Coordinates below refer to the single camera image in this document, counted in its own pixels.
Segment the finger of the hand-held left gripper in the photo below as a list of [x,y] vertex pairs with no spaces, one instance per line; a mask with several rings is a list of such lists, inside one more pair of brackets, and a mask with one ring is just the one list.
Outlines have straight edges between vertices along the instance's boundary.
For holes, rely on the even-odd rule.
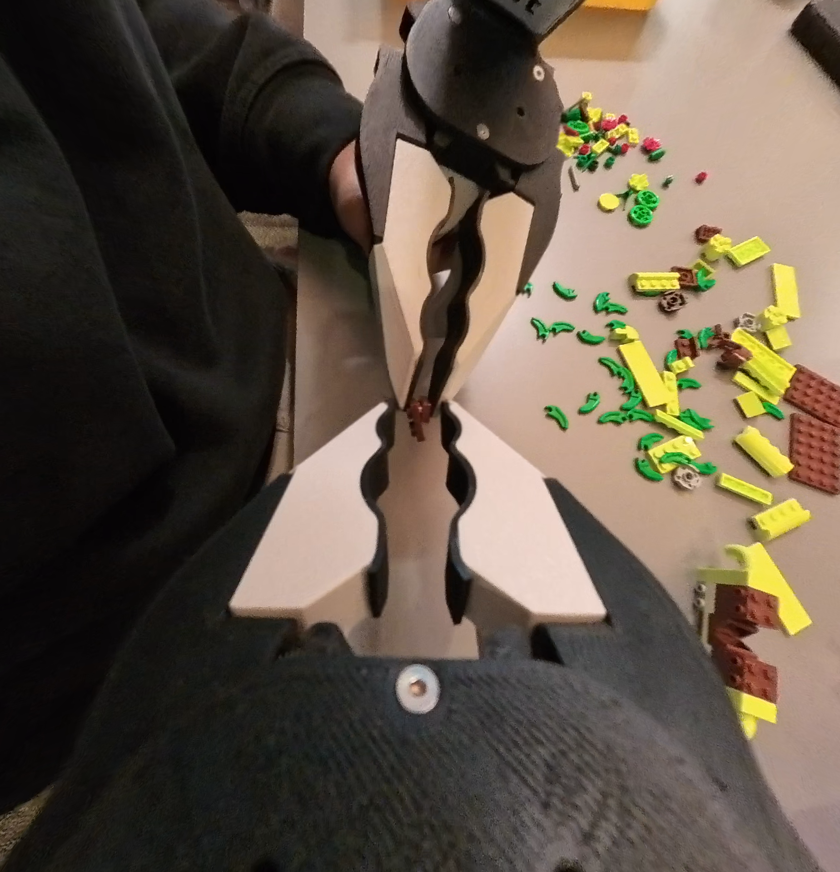
[[436,280],[430,253],[460,218],[459,176],[426,148],[398,138],[393,152],[382,237],[369,271],[382,328],[393,398],[402,409],[426,400],[432,409],[435,359],[443,338],[432,326]]
[[456,398],[512,307],[533,215],[515,193],[483,195],[453,231],[450,270],[424,315],[420,397],[433,409]]

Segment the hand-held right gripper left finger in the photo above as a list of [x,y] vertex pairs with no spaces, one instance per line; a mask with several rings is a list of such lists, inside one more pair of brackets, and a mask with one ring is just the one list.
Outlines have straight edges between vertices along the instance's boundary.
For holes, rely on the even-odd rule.
[[346,636],[382,616],[393,402],[381,402],[278,480],[278,506],[229,601],[234,616],[335,624]]

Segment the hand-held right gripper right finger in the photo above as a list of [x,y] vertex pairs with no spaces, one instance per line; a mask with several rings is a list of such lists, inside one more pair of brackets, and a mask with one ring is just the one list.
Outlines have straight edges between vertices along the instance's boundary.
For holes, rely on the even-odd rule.
[[515,627],[600,624],[607,609],[532,463],[456,402],[441,407],[448,527],[445,601],[477,639]]

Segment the person's left forearm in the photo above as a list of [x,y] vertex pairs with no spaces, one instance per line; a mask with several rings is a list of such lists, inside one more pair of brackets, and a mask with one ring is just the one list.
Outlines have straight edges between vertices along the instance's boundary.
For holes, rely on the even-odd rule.
[[224,68],[217,173],[239,211],[286,213],[324,237],[347,234],[336,161],[360,132],[360,103],[327,60],[257,14],[218,30]]

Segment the person's left hand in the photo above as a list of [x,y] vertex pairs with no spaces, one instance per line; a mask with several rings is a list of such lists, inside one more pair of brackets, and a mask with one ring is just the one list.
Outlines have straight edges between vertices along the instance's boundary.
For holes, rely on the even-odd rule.
[[368,255],[373,245],[373,229],[357,139],[336,156],[328,174],[328,185],[339,228]]

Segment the pile of small flower pieces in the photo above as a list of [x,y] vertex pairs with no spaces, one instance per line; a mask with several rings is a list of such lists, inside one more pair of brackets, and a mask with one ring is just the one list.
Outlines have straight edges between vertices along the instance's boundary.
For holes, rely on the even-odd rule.
[[656,222],[678,180],[671,142],[643,131],[632,114],[596,104],[590,92],[561,114],[557,150],[566,191],[638,230]]

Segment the scattered green leaf pieces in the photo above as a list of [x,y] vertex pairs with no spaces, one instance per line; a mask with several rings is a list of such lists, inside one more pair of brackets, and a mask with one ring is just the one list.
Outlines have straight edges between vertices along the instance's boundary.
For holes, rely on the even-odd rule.
[[[698,269],[637,272],[630,277],[630,289],[635,294],[656,301],[659,295],[668,290],[704,291],[715,284],[712,272],[703,263]],[[668,441],[664,433],[657,431],[641,438],[637,449],[641,456],[634,460],[634,468],[645,480],[665,481],[671,477],[676,465],[683,464],[695,466],[702,478],[716,474],[717,467],[713,463],[700,462],[701,450],[698,446],[715,425],[692,407],[681,404],[681,395],[685,391],[702,387],[701,382],[688,376],[688,373],[702,353],[712,352],[707,349],[707,343],[715,325],[697,332],[678,330],[672,347],[665,354],[662,368],[656,369],[640,333],[621,318],[611,317],[605,322],[602,325],[606,331],[604,334],[577,331],[575,324],[561,320],[545,322],[532,317],[529,324],[536,341],[541,343],[561,335],[574,335],[578,343],[587,347],[606,346],[609,343],[616,346],[617,357],[602,355],[597,362],[612,378],[618,380],[622,401],[616,408],[600,412],[597,423],[622,426],[644,421],[676,434],[675,438]],[[743,388],[736,397],[741,413],[746,419],[767,414],[782,420],[785,416],[779,400],[783,398],[795,367],[777,355],[768,344],[757,339],[756,334],[736,328],[728,333],[735,342],[753,354],[750,362],[732,371],[733,380]],[[785,477],[792,468],[788,453],[775,446],[755,426],[745,426],[733,438],[733,443],[769,477]]]

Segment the scattered lime green bricks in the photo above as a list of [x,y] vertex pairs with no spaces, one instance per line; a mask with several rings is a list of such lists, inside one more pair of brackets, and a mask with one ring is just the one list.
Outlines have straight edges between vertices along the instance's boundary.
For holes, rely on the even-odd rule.
[[660,428],[641,439],[634,460],[636,473],[651,483],[666,483],[678,492],[694,493],[705,482],[748,502],[757,509],[747,519],[754,536],[771,541],[804,527],[811,512],[795,498],[778,499],[769,488],[756,485],[704,460],[702,443],[714,433],[714,420],[685,406],[682,395],[699,391],[702,382],[690,373],[704,355],[727,375],[739,392],[733,399],[743,420],[731,445],[770,480],[794,479],[805,466],[797,463],[795,449],[783,449],[754,421],[787,420],[786,394],[796,387],[798,370],[785,356],[791,347],[790,324],[802,315],[796,268],[770,264],[770,303],[759,313],[736,317],[732,328],[714,324],[696,332],[678,331],[659,368],[654,365],[639,333],[618,321],[610,322],[611,337],[619,346],[616,363],[600,359],[621,381],[624,402],[599,417],[600,423],[646,421]]

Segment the brown brick cluster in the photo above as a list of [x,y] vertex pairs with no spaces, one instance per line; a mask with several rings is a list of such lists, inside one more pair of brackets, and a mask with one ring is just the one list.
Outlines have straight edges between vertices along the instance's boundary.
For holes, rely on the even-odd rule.
[[731,334],[722,329],[721,324],[716,324],[708,338],[707,349],[718,353],[716,365],[725,370],[737,370],[750,362],[752,352],[742,344],[735,342]]

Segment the lime and brown brick assembly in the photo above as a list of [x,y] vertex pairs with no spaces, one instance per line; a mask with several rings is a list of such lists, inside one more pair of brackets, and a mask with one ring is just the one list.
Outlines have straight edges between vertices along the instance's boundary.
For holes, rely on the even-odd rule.
[[733,566],[698,569],[693,608],[741,731],[752,740],[761,724],[777,722],[780,680],[751,640],[765,630],[793,638],[813,622],[765,545],[734,544],[725,552]]

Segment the person's black sweater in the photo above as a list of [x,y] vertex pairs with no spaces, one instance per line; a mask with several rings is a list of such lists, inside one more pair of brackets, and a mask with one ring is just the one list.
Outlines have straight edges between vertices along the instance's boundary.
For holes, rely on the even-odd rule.
[[0,2],[0,815],[263,481],[286,289],[217,173],[244,14]]

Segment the dark object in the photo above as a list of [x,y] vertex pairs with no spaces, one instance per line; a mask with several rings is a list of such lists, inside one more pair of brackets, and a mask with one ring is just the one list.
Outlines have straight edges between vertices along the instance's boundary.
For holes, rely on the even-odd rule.
[[808,2],[789,33],[824,69],[840,67],[840,1]]

